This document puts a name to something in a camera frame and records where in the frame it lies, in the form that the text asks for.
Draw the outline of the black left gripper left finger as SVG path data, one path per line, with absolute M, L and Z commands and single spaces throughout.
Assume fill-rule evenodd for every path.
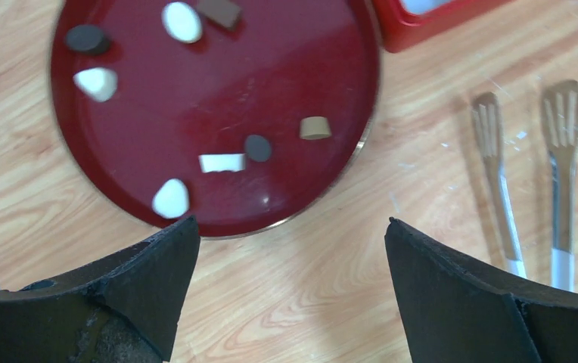
M 165 362 L 200 247 L 187 218 L 80 268 L 0 290 L 0 362 Z

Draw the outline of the wooden metal food tongs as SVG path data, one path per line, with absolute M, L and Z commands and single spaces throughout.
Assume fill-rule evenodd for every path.
M 576 153 L 578 150 L 578 81 L 565 79 L 542 90 L 542 133 L 552 166 L 551 285 L 573 291 Z M 506 267 L 519 277 L 527 273 L 505 177 L 503 118 L 492 92 L 471 101 L 471 119 L 489 183 L 498 237 Z

